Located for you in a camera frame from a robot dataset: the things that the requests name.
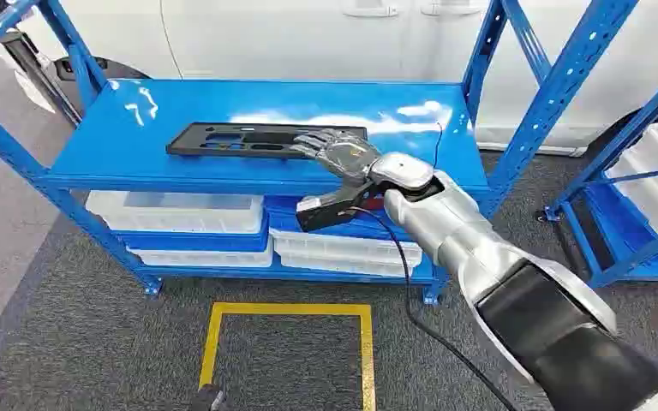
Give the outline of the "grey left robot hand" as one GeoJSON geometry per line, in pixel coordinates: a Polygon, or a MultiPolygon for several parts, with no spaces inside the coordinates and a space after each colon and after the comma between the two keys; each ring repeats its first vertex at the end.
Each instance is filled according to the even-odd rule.
{"type": "Polygon", "coordinates": [[[226,392],[214,384],[202,385],[188,406],[189,411],[228,411],[229,408],[226,392]]]}

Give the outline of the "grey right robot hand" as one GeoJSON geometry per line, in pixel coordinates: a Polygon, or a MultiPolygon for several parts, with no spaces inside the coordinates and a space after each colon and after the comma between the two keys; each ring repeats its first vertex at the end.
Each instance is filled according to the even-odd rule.
{"type": "Polygon", "coordinates": [[[381,157],[381,153],[366,140],[335,128],[299,135],[290,148],[319,162],[351,186],[365,183],[371,166],[381,157]]]}

